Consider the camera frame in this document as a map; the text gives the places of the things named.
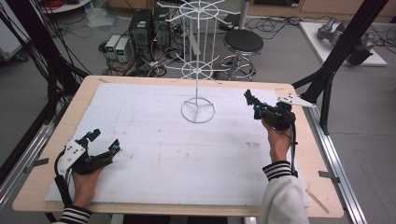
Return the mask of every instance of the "black metal post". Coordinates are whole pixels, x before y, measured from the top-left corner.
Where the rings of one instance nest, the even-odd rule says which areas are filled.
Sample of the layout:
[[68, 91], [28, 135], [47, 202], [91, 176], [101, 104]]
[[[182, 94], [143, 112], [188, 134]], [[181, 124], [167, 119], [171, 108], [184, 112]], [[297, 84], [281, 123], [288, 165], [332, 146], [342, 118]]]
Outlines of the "black metal post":
[[316, 103], [324, 91], [320, 111], [320, 127], [326, 134], [329, 134], [327, 120], [334, 75], [387, 2], [388, 0], [365, 0], [319, 70], [292, 84], [297, 89], [312, 82], [308, 90], [301, 95], [302, 99], [311, 103]]

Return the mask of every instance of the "forearm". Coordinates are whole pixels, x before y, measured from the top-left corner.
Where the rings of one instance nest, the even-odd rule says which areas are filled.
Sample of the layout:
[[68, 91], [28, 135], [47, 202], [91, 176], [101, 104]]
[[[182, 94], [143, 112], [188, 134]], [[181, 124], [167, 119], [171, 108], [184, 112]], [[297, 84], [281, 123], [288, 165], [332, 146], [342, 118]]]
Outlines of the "forearm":
[[288, 161], [274, 162], [262, 168], [268, 177], [260, 223], [309, 223], [304, 207], [304, 191], [291, 175]]
[[92, 212], [78, 206], [66, 206], [59, 222], [56, 224], [85, 224], [88, 223]]

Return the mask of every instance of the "table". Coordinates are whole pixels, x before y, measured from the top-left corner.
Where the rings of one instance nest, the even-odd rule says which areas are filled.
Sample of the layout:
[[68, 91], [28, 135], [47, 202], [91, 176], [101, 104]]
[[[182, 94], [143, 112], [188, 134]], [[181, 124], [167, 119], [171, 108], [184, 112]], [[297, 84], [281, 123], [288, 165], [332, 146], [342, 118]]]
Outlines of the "table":
[[[170, 78], [146, 77], [86, 77], [75, 98], [67, 108], [62, 120], [41, 154], [41, 159], [49, 158], [49, 164], [34, 168], [18, 194], [13, 208], [17, 211], [30, 212], [60, 212], [64, 205], [57, 202], [46, 202], [45, 197], [53, 180], [53, 163], [63, 147], [74, 135], [84, 112], [101, 83], [131, 83], [139, 85], [171, 85], [194, 87], [191, 80], [175, 82]], [[255, 83], [227, 81], [217, 84], [213, 81], [200, 81], [200, 86], [213, 88], [263, 89], [274, 90], [278, 96], [294, 93], [289, 84]], [[327, 171], [321, 158], [314, 135], [305, 118], [304, 111], [295, 106], [296, 127], [298, 133], [298, 150], [296, 157], [301, 172], [304, 174], [304, 184], [310, 200], [307, 208], [309, 217], [341, 217], [344, 212], [338, 196], [328, 178], [319, 177], [318, 171]], [[93, 203], [91, 210], [95, 213], [114, 214], [165, 214], [165, 215], [201, 215], [201, 216], [236, 216], [256, 217], [258, 206], [226, 206], [226, 205], [178, 205], [178, 204], [133, 204], [133, 203]]]

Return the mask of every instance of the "white board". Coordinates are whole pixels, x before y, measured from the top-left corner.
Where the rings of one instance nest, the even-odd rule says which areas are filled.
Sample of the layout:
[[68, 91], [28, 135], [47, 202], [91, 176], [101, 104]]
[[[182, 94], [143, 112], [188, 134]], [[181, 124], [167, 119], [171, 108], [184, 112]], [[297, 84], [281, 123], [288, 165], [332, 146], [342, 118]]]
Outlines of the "white board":
[[[309, 43], [322, 62], [326, 61], [333, 48], [333, 44], [331, 44], [329, 40], [318, 38], [318, 28], [322, 27], [324, 24], [326, 24], [326, 22], [300, 21], [300, 26], [305, 36], [308, 38]], [[338, 24], [339, 23], [335, 23], [332, 26], [333, 31], [337, 28]], [[385, 66], [387, 64], [373, 49], [371, 49], [370, 52], [373, 53], [373, 55], [360, 64], [361, 66]]]
[[[199, 88], [199, 95], [214, 103], [216, 115], [193, 124], [180, 108], [195, 88], [101, 84], [74, 139], [100, 129], [89, 144], [90, 155], [106, 151], [117, 138], [121, 152], [102, 172], [94, 201], [260, 205], [269, 144], [245, 91]], [[276, 103], [274, 91], [251, 91], [262, 102]], [[46, 200], [61, 201], [55, 184]]]

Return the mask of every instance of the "striped cuff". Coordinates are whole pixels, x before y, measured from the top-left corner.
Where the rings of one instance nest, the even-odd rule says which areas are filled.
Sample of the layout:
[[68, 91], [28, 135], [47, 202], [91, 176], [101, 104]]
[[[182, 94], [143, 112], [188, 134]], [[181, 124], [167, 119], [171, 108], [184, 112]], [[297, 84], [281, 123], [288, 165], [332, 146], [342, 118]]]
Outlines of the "striped cuff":
[[90, 210], [70, 205], [64, 208], [59, 221], [67, 224], [86, 224], [90, 220], [91, 215], [92, 212]]
[[290, 162], [288, 161], [276, 161], [263, 167], [262, 170], [267, 175], [268, 181], [284, 175], [291, 175]]

